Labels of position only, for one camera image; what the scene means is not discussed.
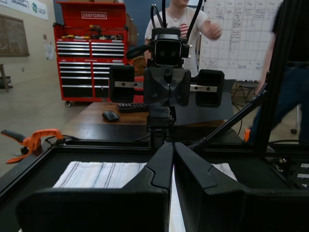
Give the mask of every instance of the red tool chest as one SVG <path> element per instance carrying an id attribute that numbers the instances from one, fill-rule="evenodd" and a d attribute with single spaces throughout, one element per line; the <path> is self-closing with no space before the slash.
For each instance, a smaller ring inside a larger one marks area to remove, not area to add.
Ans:
<path id="1" fill-rule="evenodd" d="M 62 100 L 71 102 L 108 101 L 109 68 L 127 65 L 128 33 L 126 8 L 122 3 L 57 2 L 61 4 L 64 25 L 54 24 L 58 75 Z M 92 39 L 98 35 L 122 35 L 121 39 Z M 85 36 L 90 39 L 62 38 Z"/>

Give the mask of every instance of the grid chart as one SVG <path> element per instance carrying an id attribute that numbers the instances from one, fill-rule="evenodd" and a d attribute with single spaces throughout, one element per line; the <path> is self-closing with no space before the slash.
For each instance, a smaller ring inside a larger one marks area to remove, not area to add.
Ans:
<path id="1" fill-rule="evenodd" d="M 260 80 L 281 2 L 208 0 L 204 11 L 223 33 L 216 41 L 202 36 L 199 68 L 221 70 L 225 79 Z"/>

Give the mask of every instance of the poster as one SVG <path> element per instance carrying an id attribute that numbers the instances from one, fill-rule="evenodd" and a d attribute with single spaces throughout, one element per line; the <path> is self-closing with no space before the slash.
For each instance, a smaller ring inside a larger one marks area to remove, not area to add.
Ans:
<path id="1" fill-rule="evenodd" d="M 54 59 L 54 46 L 50 44 L 45 44 L 45 54 L 47 60 Z"/>
<path id="2" fill-rule="evenodd" d="M 0 5 L 48 20 L 46 4 L 36 0 L 0 0 Z"/>

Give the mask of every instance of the wall sign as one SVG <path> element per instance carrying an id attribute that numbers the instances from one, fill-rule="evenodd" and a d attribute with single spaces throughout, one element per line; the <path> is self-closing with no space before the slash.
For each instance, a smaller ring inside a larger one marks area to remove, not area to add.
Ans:
<path id="1" fill-rule="evenodd" d="M 37 0 L 0 0 L 0 5 L 48 20 L 46 4 Z"/>

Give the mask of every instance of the person's arm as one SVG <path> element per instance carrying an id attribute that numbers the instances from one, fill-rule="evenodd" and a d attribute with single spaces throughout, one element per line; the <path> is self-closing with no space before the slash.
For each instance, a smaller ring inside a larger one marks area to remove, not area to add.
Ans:
<path id="1" fill-rule="evenodd" d="M 197 29 L 210 40 L 217 40 L 222 35 L 222 28 L 219 23 L 212 23 L 207 14 L 200 11 L 196 21 Z"/>
<path id="2" fill-rule="evenodd" d="M 269 44 L 267 53 L 265 55 L 262 78 L 261 78 L 261 81 L 259 83 L 258 88 L 255 91 L 256 94 L 259 93 L 259 91 L 261 90 L 261 88 L 263 87 L 263 85 L 265 83 L 266 74 L 267 74 L 267 72 L 269 71 L 269 68 L 270 68 L 270 63 L 271 63 L 272 53 L 274 51 L 275 41 L 276 41 L 276 35 L 273 36 L 272 41 Z"/>
<path id="3" fill-rule="evenodd" d="M 212 23 L 209 19 L 199 28 L 200 32 L 210 40 L 217 40 L 222 35 L 222 29 L 219 23 Z"/>
<path id="4" fill-rule="evenodd" d="M 147 45 L 149 42 L 150 42 L 150 40 L 145 39 L 145 44 L 146 44 L 146 45 Z M 145 58 L 146 63 L 147 63 L 147 60 L 148 60 L 148 59 L 151 59 L 151 53 L 150 53 L 150 51 L 147 50 L 147 51 L 144 53 L 144 58 Z"/>

